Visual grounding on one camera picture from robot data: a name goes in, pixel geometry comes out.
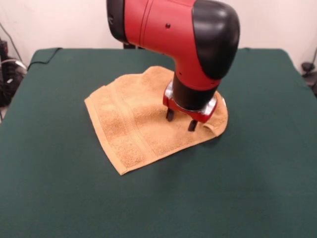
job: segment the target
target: towel hem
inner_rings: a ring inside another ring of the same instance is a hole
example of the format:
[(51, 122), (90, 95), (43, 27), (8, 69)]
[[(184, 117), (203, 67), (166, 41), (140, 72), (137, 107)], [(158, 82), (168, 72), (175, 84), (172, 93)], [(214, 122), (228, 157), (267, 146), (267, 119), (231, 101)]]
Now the towel hem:
[(93, 126), (95, 128), (96, 135), (99, 139), (99, 142), (107, 155), (108, 159), (112, 163), (112, 165), (115, 167), (115, 169), (118, 171), (120, 175), (125, 174), (127, 171), (127, 168), (121, 163), (117, 155), (114, 153), (112, 147), (109, 145), (109, 142), (106, 138), (106, 135), (104, 133), (104, 130), (100, 124), (100, 120), (98, 117), (98, 114), (95, 110), (95, 105), (90, 97), (85, 99), (86, 108), (88, 110), (90, 119), (93, 123)]

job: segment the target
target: green table surface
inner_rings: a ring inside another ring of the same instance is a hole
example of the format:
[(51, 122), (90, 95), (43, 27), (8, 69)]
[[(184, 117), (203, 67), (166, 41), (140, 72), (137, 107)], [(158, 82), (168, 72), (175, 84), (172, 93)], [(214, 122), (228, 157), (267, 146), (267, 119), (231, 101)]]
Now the green table surface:
[(221, 137), (124, 176), (84, 99), (173, 61), (47, 49), (32, 62), (0, 125), (1, 238), (317, 237), (317, 100), (284, 51), (238, 51)]

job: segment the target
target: black cable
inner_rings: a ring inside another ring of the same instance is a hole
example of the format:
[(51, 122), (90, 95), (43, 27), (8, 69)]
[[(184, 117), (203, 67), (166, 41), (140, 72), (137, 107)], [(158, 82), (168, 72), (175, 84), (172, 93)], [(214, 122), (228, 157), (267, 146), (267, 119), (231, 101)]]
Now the black cable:
[(3, 99), (5, 100), (5, 101), (7, 101), (8, 99), (7, 99), (7, 97), (6, 97), (6, 89), (5, 89), (5, 82), (4, 82), (4, 75), (3, 75), (3, 70), (1, 70), (1, 74), (2, 74), (2, 95), (3, 95)]
[(12, 40), (12, 37), (11, 37), (10, 34), (5, 30), (5, 28), (3, 27), (3, 25), (1, 24), (1, 22), (0, 22), (0, 27), (1, 27), (2, 30), (5, 32), (5, 34), (9, 37), (9, 39), (10, 39), (10, 41), (11, 41), (11, 43), (12, 43), (12, 45), (13, 45), (13, 47), (14, 47), (14, 49), (15, 49), (15, 51), (16, 51), (18, 57), (19, 57), (19, 60), (22, 62), (21, 55), (20, 55), (18, 49), (16, 48), (16, 46), (15, 46), (13, 40)]
[(312, 64), (314, 64), (315, 60), (316, 60), (316, 56), (317, 56), (317, 48), (315, 50), (315, 55), (314, 55), (314, 58), (313, 58), (313, 61), (312, 61)]

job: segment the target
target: green tablecloth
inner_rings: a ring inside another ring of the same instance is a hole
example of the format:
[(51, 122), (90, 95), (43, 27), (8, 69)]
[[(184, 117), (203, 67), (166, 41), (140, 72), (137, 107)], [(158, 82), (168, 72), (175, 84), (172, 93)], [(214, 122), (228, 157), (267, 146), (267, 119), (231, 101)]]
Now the green tablecloth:
[(218, 139), (119, 176), (84, 99), (166, 56), (38, 51), (0, 125), (1, 238), (316, 238), (317, 101), (281, 50), (239, 50)]

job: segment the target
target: orange towel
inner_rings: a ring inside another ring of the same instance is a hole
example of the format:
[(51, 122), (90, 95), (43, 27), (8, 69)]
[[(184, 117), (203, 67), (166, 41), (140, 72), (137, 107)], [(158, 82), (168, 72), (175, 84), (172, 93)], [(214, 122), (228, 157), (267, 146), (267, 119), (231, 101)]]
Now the orange towel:
[(225, 131), (228, 112), (218, 92), (213, 116), (195, 132), (188, 131), (191, 118), (183, 113), (176, 112), (172, 122), (165, 119), (162, 99), (173, 74), (153, 66), (142, 74), (123, 75), (85, 100), (100, 144), (120, 175)]

